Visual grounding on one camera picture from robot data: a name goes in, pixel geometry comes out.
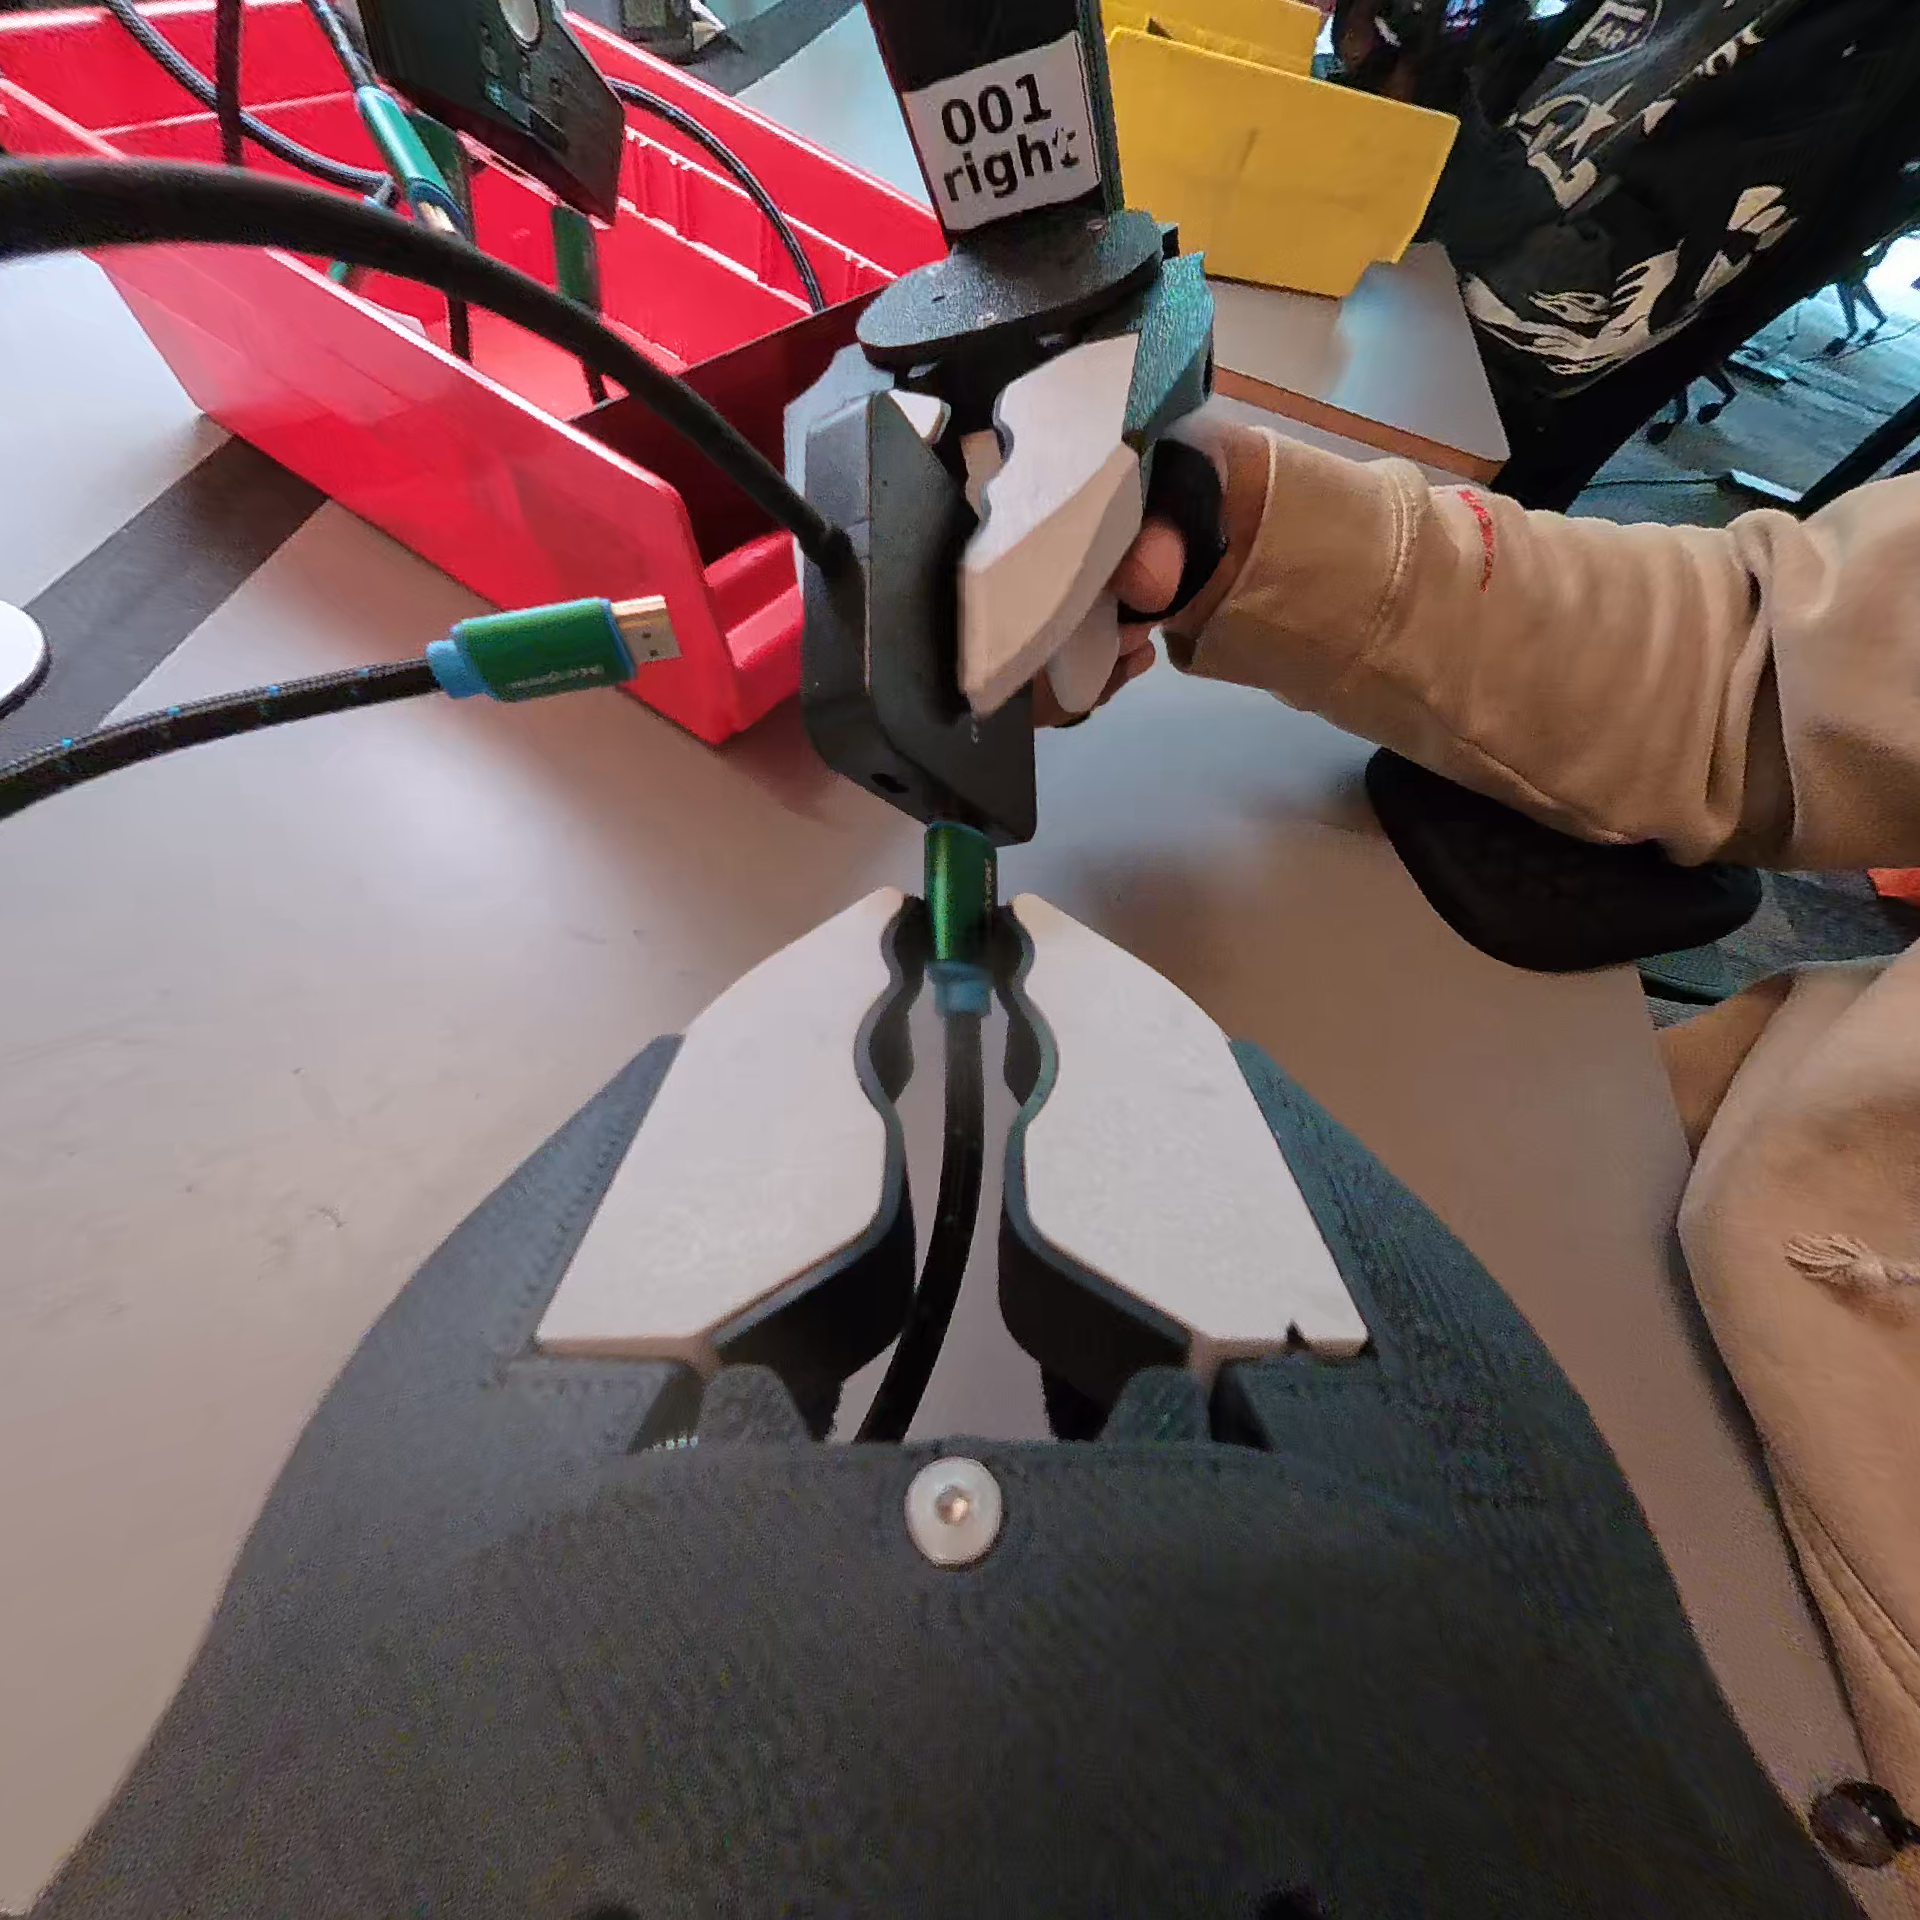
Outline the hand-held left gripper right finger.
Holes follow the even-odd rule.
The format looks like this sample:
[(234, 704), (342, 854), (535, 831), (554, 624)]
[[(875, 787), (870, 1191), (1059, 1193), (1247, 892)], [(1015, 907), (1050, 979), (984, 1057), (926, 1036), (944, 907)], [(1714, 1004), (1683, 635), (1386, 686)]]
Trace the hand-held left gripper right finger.
[(999, 1318), (1047, 1435), (1098, 1441), (1140, 1374), (1356, 1361), (1370, 1328), (1228, 1033), (1042, 896), (1001, 912)]

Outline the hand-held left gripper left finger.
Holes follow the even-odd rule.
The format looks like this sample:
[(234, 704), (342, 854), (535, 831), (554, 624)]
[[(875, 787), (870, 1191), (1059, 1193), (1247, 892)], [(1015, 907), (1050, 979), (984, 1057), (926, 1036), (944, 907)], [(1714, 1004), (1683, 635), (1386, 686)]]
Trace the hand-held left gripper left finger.
[(758, 1366), (814, 1433), (918, 1289), (898, 1098), (921, 906), (881, 888), (758, 966), (680, 1036), (535, 1331), (554, 1361)]

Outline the yellow plastic bin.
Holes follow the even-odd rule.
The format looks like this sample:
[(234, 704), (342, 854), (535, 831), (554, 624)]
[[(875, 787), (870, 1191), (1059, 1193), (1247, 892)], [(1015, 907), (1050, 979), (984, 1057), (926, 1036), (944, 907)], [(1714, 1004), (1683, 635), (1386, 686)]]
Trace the yellow plastic bin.
[(1127, 201), (1215, 279), (1342, 300), (1404, 258), (1459, 121), (1320, 81), (1291, 2), (1103, 4)]

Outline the red plastic bin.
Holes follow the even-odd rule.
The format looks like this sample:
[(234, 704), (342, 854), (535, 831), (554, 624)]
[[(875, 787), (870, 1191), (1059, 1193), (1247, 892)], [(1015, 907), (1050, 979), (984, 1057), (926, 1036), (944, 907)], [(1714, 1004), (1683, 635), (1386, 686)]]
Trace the red plastic bin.
[[(598, 232), (604, 316), (771, 463), (782, 417), (865, 305), (944, 251), (932, 214), (591, 24), (614, 79), (681, 108), (760, 180), (828, 308), (750, 195), (684, 134), (632, 119), (620, 214)], [(800, 686), (799, 556), (732, 482), (579, 362), (486, 311), (471, 363), (439, 295), (353, 286), (320, 256), (156, 247), (97, 254), (186, 394), (218, 425), (502, 609), (660, 596), (680, 659), (630, 684), (722, 744)]]

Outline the person's right forearm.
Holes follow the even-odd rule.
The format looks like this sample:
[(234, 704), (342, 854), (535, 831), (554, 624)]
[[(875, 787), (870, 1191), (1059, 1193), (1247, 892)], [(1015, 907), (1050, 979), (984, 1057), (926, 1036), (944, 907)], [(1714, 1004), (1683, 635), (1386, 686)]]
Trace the person's right forearm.
[(1560, 832), (1788, 874), (1919, 859), (1919, 482), (1719, 531), (1530, 513), (1203, 420), (1231, 550), (1169, 624), (1258, 689)]

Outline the person's right hand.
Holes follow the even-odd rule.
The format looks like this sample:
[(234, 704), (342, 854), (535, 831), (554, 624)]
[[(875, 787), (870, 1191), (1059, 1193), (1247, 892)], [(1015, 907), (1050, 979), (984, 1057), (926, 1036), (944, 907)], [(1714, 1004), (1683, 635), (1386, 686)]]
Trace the person's right hand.
[(1208, 419), (1192, 433), (1192, 440), (1208, 452), (1220, 486), (1218, 521), (1228, 550), (1210, 574), (1208, 587), (1186, 603), (1185, 614), (1170, 616), (1170, 603), (1186, 570), (1186, 542), (1172, 521), (1160, 514), (1143, 519), (1140, 536), (1111, 578), (1111, 590), (1123, 607), (1153, 616), (1153, 619), (1120, 626), (1120, 655), (1103, 691), (1106, 698), (1113, 698), (1155, 666), (1155, 635), (1160, 632), (1177, 640), (1198, 640), (1212, 616), (1233, 596), (1258, 547), (1271, 481), (1266, 431)]

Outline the black textured pad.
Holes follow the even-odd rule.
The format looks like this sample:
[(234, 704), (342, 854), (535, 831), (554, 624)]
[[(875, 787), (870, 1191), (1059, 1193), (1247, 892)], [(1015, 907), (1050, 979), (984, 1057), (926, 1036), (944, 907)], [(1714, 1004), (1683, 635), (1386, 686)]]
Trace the black textured pad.
[(1366, 796), (1430, 907), (1466, 945), (1531, 974), (1587, 974), (1711, 947), (1763, 907), (1755, 872), (1602, 846), (1376, 752)]

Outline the person's beige hoodie torso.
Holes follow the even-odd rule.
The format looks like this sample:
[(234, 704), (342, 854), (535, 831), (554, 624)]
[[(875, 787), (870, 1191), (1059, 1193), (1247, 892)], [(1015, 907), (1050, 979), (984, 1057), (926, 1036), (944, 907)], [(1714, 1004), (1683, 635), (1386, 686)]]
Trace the person's beige hoodie torso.
[(1827, 1628), (1868, 1780), (1919, 1794), (1919, 956), (1772, 976), (1662, 1036), (1679, 1241)]

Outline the black tape strip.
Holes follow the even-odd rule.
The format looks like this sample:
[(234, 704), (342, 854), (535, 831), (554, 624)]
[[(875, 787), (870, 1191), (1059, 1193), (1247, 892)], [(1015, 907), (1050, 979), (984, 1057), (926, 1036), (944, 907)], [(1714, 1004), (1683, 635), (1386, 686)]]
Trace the black tape strip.
[(239, 440), (156, 496), (25, 603), (48, 664), (4, 700), (3, 761), (99, 729), (323, 503)]

